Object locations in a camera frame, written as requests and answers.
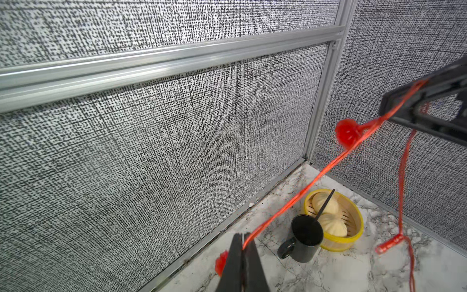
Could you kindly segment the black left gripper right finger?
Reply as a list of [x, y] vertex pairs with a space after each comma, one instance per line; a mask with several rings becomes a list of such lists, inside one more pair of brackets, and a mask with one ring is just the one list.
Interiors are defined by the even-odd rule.
[[243, 250], [243, 291], [270, 291], [254, 240]]

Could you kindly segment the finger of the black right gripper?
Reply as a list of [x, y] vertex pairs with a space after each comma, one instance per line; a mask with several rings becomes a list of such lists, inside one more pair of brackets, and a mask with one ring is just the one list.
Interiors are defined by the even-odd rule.
[[389, 120], [467, 145], [467, 57], [420, 78], [426, 83]]

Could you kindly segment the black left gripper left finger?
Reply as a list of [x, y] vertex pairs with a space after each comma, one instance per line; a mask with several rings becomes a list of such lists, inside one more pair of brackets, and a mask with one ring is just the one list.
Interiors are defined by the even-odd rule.
[[235, 234], [216, 292], [241, 292], [243, 286], [243, 235]]

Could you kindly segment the red string lights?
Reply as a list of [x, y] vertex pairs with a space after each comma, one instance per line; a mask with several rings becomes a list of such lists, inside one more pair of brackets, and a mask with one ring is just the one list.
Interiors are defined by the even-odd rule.
[[[395, 105], [392, 109], [390, 109], [386, 114], [383, 116], [373, 119], [370, 122], [360, 125], [358, 124], [355, 120], [353, 119], [344, 119], [340, 122], [338, 122], [336, 128], [335, 128], [335, 133], [336, 137], [341, 143], [345, 151], [342, 152], [337, 158], [332, 160], [319, 174], [315, 179], [310, 183], [306, 188], [302, 189], [295, 197], [289, 200], [289, 202], [284, 205], [278, 212], [276, 212], [273, 216], [271, 216], [268, 220], [266, 220], [262, 225], [260, 225], [251, 236], [248, 236], [246, 243], [243, 243], [240, 247], [240, 252], [243, 252], [243, 250], [246, 248], [247, 243], [253, 241], [257, 235], [259, 235], [266, 227], [270, 225], [277, 217], [281, 216], [284, 212], [286, 212], [289, 208], [291, 208], [299, 199], [301, 199], [310, 189], [311, 187], [318, 181], [318, 179], [322, 178], [325, 174], [327, 174], [332, 168], [334, 168], [337, 164], [339, 164], [344, 158], [346, 158], [352, 151], [354, 151], [358, 146], [360, 146], [367, 138], [372, 136], [374, 132], [376, 132], [381, 125], [387, 121], [389, 118], [391, 118], [403, 105], [406, 101], [409, 100], [410, 97], [412, 97], [417, 91], [419, 91], [426, 83], [428, 82], [427, 79], [417, 81], [415, 84], [412, 85], [412, 87], [409, 89], [409, 91], [402, 97], [402, 100], [399, 104]], [[404, 151], [402, 160], [401, 160], [401, 169], [400, 169], [400, 181], [399, 181], [399, 186], [400, 186], [400, 206], [403, 205], [403, 189], [404, 189], [404, 170], [405, 170], [405, 165], [410, 149], [410, 143], [412, 141], [412, 138], [415, 134], [411, 134], [409, 137], [409, 140], [407, 141], [406, 149]], [[409, 288], [410, 292], [415, 292], [415, 278], [413, 275], [414, 271], [414, 266], [415, 266], [415, 257], [413, 255], [413, 249], [410, 240], [408, 237], [403, 235], [402, 230], [402, 215], [400, 215], [400, 232], [397, 236], [395, 236], [393, 239], [391, 239], [389, 242], [383, 244], [383, 249], [381, 250], [382, 253], [386, 252], [386, 249], [389, 249], [393, 247], [394, 245], [397, 245], [399, 242], [402, 240], [407, 241], [407, 244], [409, 245], [409, 255], [411, 257], [411, 272], [410, 272], [410, 278], [409, 278]], [[227, 292], [228, 288], [233, 288], [233, 284], [227, 284], [227, 288], [221, 288], [220, 284], [223, 283], [223, 280], [228, 280], [227, 279], [227, 269], [223, 269], [223, 274], [224, 276], [221, 277], [221, 282], [219, 283], [218, 288], [220, 288], [221, 292]]]

